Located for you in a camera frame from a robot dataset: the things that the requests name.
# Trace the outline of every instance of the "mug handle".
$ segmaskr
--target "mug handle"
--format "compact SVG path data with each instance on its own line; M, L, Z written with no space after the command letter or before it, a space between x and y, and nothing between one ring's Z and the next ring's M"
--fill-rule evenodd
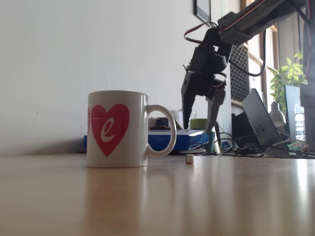
M162 157L168 155L174 148L175 143L176 143L176 135L177 135L177 130L176 130L176 124L175 120L172 116L172 114L163 106L160 105L148 105L147 108L147 113L148 116L152 111L159 111L162 112L166 115L166 118L168 119L168 123L171 127L171 139L166 147L166 149L162 151L155 151L151 148L151 146L148 144L147 149L146 149L146 154L149 156L154 156L154 157Z

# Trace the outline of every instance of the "wooden table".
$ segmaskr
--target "wooden table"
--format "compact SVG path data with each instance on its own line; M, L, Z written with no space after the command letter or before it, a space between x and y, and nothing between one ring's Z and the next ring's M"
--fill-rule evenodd
M314 193L315 160L0 157L0 236L314 236Z

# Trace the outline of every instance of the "picture frame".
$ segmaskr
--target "picture frame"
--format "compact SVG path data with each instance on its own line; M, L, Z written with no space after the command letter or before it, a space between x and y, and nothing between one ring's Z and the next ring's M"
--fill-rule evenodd
M211 0L193 0L193 13L204 23L211 21Z

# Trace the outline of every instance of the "white lamp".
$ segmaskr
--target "white lamp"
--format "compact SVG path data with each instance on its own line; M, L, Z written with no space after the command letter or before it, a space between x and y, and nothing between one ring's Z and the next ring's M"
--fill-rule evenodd
M271 104L271 112L269 113L269 115L276 127L281 128L285 125L285 117L284 114L280 111L278 102L273 102Z

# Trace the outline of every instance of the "small white object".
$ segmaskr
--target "small white object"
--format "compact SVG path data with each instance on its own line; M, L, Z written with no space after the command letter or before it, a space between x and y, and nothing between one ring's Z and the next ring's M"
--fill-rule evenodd
M186 155L186 164L192 164L193 163L193 155L187 154Z
M271 112L269 113L271 120L276 127L283 127L286 123L284 114L280 111L279 103L273 102L271 104Z

